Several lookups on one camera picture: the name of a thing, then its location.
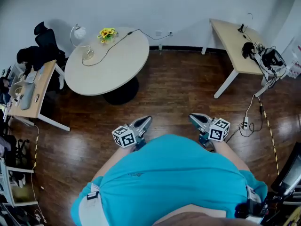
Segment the baseboard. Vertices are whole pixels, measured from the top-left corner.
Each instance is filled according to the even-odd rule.
[[[162,46],[162,50],[184,50],[184,51],[202,51],[202,47],[195,47],[195,46],[169,46],[165,45]],[[159,46],[150,46],[150,50],[159,50]],[[219,53],[219,54],[226,54],[226,50],[219,49],[219,48],[207,48],[206,52],[209,53]]]

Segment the white lamp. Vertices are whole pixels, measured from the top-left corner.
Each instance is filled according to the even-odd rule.
[[[81,40],[86,35],[86,29],[84,27],[79,27],[79,24],[76,24],[70,31],[70,42],[74,47],[77,47],[71,39],[72,31],[74,30],[74,37]],[[81,46],[81,48],[89,47],[87,51],[83,53],[83,60],[89,60],[94,56],[94,51],[91,49],[90,45]]]

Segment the blue t-shirt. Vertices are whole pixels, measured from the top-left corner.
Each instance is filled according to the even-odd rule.
[[[105,216],[110,226],[152,225],[183,206],[224,210],[234,218],[235,207],[247,200],[246,185],[261,197],[267,186],[251,172],[239,171],[228,159],[198,143],[176,135],[150,141],[116,163],[104,177],[93,181],[100,187]],[[79,221],[79,203],[91,192],[91,183],[72,206]]]

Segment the black table base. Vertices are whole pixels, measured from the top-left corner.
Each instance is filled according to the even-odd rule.
[[[135,76],[128,83],[104,94],[103,97],[108,103],[112,105],[122,105],[132,100],[136,96],[138,89],[139,82]]]

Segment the power plug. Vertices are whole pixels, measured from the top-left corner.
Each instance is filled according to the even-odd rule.
[[[249,121],[249,118],[247,116],[245,116],[244,123],[243,123],[243,129],[246,129],[248,127],[248,121]]]

